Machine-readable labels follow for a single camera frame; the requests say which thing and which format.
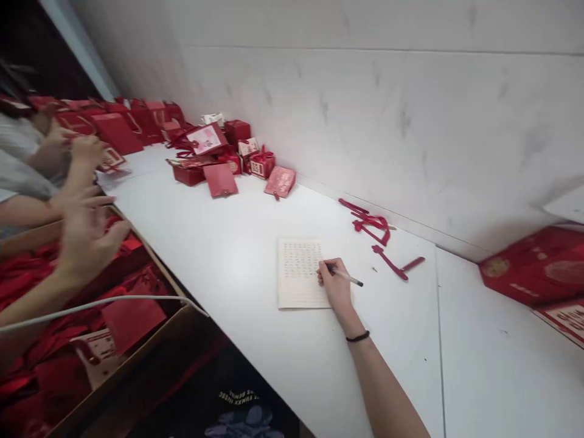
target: pen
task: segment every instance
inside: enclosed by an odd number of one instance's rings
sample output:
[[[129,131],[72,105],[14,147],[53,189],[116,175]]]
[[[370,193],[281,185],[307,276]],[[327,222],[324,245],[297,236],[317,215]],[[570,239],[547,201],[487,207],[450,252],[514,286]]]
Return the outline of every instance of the pen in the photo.
[[[338,274],[341,277],[343,277],[345,280],[349,280],[351,283],[356,284],[359,287],[363,287],[363,283],[360,282],[359,280],[357,280],[356,278],[351,277],[348,274],[345,274],[342,271],[339,271],[336,269],[336,266],[333,265],[332,263],[325,263],[325,265],[327,265],[328,271],[330,272],[331,275],[335,275]]]

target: open cardboard box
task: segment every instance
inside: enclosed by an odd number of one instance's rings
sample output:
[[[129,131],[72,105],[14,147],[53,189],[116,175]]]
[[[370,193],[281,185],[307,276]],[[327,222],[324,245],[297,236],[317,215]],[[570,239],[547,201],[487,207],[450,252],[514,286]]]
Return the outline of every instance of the open cardboard box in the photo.
[[[111,207],[111,213],[124,218],[115,207]],[[1,241],[0,260],[58,240],[62,226],[63,222],[59,221]],[[134,227],[131,231],[142,242],[149,258],[176,295],[186,296]],[[206,331],[210,330],[211,324],[209,318],[191,306],[180,308],[48,436],[124,436],[136,419],[156,406],[180,381],[200,352],[208,349]]]

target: white table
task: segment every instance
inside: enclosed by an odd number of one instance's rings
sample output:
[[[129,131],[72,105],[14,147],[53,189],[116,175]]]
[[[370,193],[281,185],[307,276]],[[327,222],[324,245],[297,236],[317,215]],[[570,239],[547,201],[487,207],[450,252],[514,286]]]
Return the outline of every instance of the white table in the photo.
[[[448,438],[581,438],[584,350],[437,249]]]
[[[336,200],[297,185],[277,202],[253,176],[236,178],[239,194],[213,200],[207,184],[173,179],[168,153],[129,156],[139,171],[102,178],[104,191],[306,426],[318,438],[372,436],[333,312],[278,310],[279,237],[319,238],[325,257],[342,257],[364,282],[353,289],[357,311],[430,434],[443,437],[434,244],[392,232],[386,254],[396,265],[426,257],[404,283]]]

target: black hair tie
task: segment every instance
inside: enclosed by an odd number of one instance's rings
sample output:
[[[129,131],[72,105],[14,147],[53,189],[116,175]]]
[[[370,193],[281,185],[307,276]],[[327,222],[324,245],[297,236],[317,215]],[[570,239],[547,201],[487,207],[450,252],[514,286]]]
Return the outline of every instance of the black hair tie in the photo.
[[[347,340],[347,342],[359,342],[362,341],[363,339],[367,339],[369,337],[369,331],[367,330],[365,333],[363,333],[360,336],[357,336],[356,338],[350,339],[350,338],[345,338]]]

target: white cable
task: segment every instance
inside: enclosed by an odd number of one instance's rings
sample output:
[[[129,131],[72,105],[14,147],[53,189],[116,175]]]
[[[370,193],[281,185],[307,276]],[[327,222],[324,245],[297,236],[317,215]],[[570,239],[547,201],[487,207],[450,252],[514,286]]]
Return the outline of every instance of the white cable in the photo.
[[[17,322],[15,324],[10,324],[10,325],[5,325],[3,327],[0,327],[0,333],[3,332],[10,332],[12,330],[17,330],[17,329],[21,329],[23,327],[28,327],[29,325],[34,325],[34,324],[39,324],[41,322],[47,322],[47,321],[52,321],[55,318],[60,318],[61,316],[66,316],[69,315],[71,313],[75,313],[81,310],[86,310],[101,304],[106,304],[112,301],[118,301],[118,300],[122,300],[122,299],[173,299],[173,300],[179,300],[179,301],[184,301],[187,304],[190,304],[192,307],[195,308],[195,310],[203,315],[205,315],[206,317],[209,317],[209,315],[202,311],[202,309],[200,309],[199,306],[197,306],[192,300],[186,298],[186,297],[179,297],[179,296],[166,296],[166,295],[121,295],[121,296],[117,296],[117,297],[111,297],[111,298],[104,298],[102,300],[98,300],[98,301],[94,301],[94,302],[90,302],[87,304],[83,304],[81,306],[77,306],[77,307],[72,307],[70,309],[67,310],[62,310],[62,311],[58,311],[55,313],[50,313],[49,315],[44,315],[44,316],[39,316],[38,318],[32,318],[32,319],[28,319],[26,321],[21,321],[21,322]]]

